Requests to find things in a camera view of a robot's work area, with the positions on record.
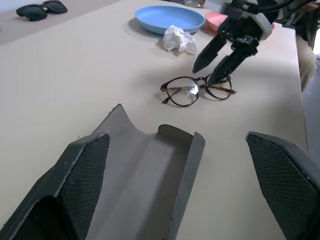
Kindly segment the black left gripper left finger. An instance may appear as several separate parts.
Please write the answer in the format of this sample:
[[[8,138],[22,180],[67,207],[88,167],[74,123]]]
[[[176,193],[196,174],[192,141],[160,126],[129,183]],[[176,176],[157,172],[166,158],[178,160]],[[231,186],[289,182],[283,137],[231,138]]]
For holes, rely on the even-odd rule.
[[[70,143],[0,230],[0,240],[85,240],[101,194],[109,132]]]

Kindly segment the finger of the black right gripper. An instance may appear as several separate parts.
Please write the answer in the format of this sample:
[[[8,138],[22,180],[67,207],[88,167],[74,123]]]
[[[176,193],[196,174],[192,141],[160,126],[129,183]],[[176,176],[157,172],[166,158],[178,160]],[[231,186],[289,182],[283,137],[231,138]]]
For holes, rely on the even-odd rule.
[[[227,38],[223,34],[217,34],[198,55],[192,73],[196,74],[206,68],[217,56],[219,51],[226,45]]]
[[[247,55],[244,52],[240,50],[233,51],[232,54],[224,57],[216,66],[209,80],[207,81],[207,84],[219,84],[223,79],[228,77],[246,58]]]

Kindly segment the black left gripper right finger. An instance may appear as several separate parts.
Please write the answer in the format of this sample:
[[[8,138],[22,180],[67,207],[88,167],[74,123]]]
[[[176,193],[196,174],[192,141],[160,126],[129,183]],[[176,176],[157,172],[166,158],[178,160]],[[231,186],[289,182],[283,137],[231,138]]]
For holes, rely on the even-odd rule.
[[[263,197],[286,240],[320,240],[320,166],[295,143],[246,136]]]

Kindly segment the crumpled white paper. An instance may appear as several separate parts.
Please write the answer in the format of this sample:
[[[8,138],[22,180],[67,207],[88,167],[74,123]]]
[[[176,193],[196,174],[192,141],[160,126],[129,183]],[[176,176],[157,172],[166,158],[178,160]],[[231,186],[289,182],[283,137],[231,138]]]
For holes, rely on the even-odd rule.
[[[163,47],[167,52],[178,50],[179,53],[197,53],[196,39],[189,32],[175,25],[165,30],[163,36]]]

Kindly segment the person in beige trousers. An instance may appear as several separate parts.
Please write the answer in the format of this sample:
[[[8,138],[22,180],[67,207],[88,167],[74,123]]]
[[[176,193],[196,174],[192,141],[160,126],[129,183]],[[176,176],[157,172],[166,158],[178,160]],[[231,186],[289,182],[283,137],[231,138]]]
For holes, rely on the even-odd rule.
[[[317,69],[317,57],[313,50],[320,29],[320,0],[312,0],[277,22],[295,29],[300,85],[304,91]]]

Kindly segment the black sunglasses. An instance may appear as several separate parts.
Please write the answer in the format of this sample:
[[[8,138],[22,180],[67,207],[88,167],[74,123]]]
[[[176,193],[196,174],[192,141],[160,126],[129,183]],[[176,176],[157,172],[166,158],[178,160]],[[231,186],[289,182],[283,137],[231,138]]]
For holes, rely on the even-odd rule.
[[[48,14],[60,15],[67,12],[67,7],[59,0],[47,0],[41,4],[29,4],[16,10],[16,14],[19,17],[25,17],[31,22],[44,20]]]

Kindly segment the tortoiseshell round glasses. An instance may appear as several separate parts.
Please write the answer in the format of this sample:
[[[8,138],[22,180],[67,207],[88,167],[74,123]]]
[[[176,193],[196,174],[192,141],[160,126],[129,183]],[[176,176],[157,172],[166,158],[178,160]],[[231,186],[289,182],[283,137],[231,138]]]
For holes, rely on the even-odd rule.
[[[220,83],[209,85],[211,75],[206,77],[180,76],[176,77],[160,87],[160,91],[166,94],[162,104],[173,103],[180,108],[193,105],[200,97],[201,91],[205,91],[210,97],[218,101],[227,100],[237,92],[233,89],[231,78],[227,76]]]

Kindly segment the grey open glasses case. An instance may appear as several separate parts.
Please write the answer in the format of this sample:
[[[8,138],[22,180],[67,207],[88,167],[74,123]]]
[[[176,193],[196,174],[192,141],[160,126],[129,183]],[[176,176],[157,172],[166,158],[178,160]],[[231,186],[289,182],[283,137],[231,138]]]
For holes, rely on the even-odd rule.
[[[122,105],[96,129],[110,141],[85,240],[176,240],[206,141],[168,124],[139,131]]]

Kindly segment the blue plate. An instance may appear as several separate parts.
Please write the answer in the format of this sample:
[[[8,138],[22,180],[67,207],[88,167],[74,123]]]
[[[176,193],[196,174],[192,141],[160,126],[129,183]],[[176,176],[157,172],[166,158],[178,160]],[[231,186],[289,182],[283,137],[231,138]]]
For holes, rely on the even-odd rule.
[[[140,8],[135,18],[142,28],[158,35],[164,35],[171,26],[194,34],[205,24],[205,18],[193,10],[166,5]]]

